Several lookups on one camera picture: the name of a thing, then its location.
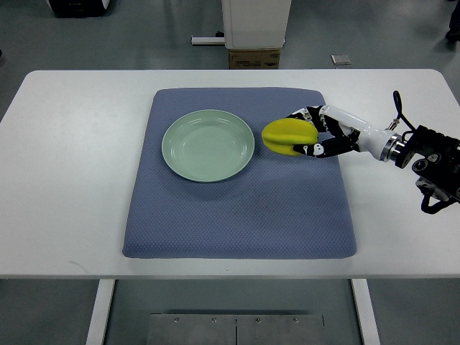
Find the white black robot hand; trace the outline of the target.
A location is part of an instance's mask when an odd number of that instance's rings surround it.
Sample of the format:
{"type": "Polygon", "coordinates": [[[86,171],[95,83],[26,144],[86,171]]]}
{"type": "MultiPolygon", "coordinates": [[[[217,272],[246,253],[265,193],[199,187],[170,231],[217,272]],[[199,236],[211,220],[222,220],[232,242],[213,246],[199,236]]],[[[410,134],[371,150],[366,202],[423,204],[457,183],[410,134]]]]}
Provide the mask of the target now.
{"type": "Polygon", "coordinates": [[[302,155],[325,158],[351,151],[369,152],[376,160],[387,162],[394,160],[396,150],[403,146],[402,137],[395,131],[376,129],[369,122],[335,106],[308,106],[289,117],[307,121],[318,132],[331,135],[315,144],[295,143],[293,150],[302,155]]]}

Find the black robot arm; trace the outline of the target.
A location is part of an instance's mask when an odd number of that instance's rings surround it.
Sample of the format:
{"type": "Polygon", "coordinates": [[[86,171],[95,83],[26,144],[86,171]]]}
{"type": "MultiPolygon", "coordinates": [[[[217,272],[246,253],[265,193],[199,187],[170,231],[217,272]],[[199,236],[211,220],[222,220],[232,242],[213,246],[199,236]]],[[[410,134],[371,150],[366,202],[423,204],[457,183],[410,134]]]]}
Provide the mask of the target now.
{"type": "Polygon", "coordinates": [[[421,211],[435,214],[459,202],[459,140],[428,129],[413,126],[403,115],[398,91],[393,92],[397,117],[389,126],[395,129],[403,121],[409,130],[392,143],[387,154],[398,168],[411,165],[418,176],[416,186],[423,195],[421,211]]]}

